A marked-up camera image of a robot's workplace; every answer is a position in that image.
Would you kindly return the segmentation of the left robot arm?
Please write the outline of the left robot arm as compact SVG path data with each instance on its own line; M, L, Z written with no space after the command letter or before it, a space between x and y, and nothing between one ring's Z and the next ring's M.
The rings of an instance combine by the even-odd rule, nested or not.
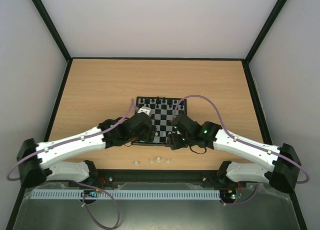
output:
M95 177L91 161L71 163L65 160L77 155L122 146L131 140L153 141L156 127L151 113L140 110L130 118L108 119L75 136L52 142L23 142L16 157L22 187L30 188L46 180L84 181Z

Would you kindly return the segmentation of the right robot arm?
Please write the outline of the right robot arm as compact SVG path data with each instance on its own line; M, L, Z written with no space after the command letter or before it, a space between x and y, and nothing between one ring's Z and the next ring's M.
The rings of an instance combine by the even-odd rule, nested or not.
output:
M298 182L301 161L289 144L281 147L259 143L226 132L222 126L206 121L202 125L180 114L172 121L173 133L168 135L172 150L198 146L226 151L249 160L248 164L225 161L218 180L228 186L232 182L267 183L278 191L293 193Z

